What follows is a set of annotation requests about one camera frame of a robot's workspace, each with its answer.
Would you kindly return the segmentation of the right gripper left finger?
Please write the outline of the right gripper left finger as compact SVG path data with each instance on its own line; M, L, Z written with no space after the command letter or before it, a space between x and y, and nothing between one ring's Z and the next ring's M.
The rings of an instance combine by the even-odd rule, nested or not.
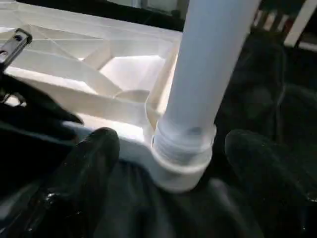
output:
M2 238L91 238L102 216L106 183L119 158L114 129L86 136L1 232Z

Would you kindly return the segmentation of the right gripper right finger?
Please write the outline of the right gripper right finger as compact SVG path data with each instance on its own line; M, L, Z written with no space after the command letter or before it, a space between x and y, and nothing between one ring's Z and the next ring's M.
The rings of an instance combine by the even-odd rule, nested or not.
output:
M224 148L266 238L317 236L317 182L295 155L245 130L229 132Z

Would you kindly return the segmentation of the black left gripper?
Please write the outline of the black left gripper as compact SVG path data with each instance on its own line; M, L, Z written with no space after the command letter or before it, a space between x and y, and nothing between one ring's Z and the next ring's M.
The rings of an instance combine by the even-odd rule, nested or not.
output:
M63 108L44 91L31 86L6 69L19 57L33 36L15 29L0 47L0 194L9 195L35 177L34 165L41 151L61 147L75 138L64 122L83 125L83 120Z

